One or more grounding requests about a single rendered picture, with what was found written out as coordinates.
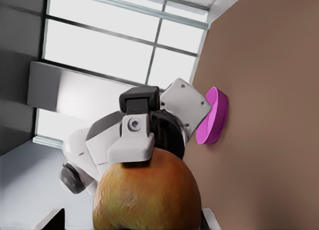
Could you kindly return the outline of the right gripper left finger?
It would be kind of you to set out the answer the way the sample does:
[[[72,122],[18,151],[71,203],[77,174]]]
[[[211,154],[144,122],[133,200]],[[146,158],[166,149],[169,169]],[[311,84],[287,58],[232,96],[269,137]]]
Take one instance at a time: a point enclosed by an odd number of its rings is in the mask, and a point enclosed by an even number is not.
[[[65,209],[53,209],[34,227],[34,230],[65,230]]]

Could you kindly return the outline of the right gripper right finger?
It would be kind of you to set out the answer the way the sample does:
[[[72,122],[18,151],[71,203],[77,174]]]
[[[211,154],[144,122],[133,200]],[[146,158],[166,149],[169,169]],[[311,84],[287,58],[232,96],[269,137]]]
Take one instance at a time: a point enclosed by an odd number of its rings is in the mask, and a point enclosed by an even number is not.
[[[219,223],[209,208],[203,208],[201,211],[201,230],[219,230]]]

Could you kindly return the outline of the pale finger of the left gripper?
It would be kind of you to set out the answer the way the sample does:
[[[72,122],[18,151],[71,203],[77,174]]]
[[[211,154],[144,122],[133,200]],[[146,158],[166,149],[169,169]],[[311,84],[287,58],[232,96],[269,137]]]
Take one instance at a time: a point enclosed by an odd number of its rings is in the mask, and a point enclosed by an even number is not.
[[[108,150],[109,163],[144,162],[151,158],[155,136],[150,130],[152,112],[160,109],[156,86],[134,87],[119,97],[122,118],[120,138]]]

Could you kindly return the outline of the red-yellow apple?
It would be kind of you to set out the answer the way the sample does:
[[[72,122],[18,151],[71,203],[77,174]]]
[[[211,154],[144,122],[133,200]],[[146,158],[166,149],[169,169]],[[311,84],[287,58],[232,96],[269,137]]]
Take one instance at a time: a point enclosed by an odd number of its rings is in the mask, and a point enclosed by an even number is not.
[[[199,230],[201,196],[188,166],[155,148],[141,163],[116,163],[94,196],[94,230]]]

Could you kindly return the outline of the pink plate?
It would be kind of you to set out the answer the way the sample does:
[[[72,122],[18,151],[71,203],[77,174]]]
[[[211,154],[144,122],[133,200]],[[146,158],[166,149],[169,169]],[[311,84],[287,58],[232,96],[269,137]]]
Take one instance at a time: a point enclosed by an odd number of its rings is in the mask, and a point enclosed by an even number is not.
[[[211,87],[205,97],[211,110],[196,130],[196,141],[199,145],[212,144],[220,138],[229,109],[228,97],[218,88]]]

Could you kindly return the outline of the grey-framed window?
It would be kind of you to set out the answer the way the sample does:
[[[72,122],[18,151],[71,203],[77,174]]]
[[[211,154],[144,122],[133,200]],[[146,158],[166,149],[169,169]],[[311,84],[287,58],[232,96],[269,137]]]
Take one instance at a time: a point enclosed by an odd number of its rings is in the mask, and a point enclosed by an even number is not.
[[[54,109],[37,112],[37,142],[57,146],[119,108],[134,86],[191,82],[208,9],[178,0],[47,0],[42,62],[58,76]]]

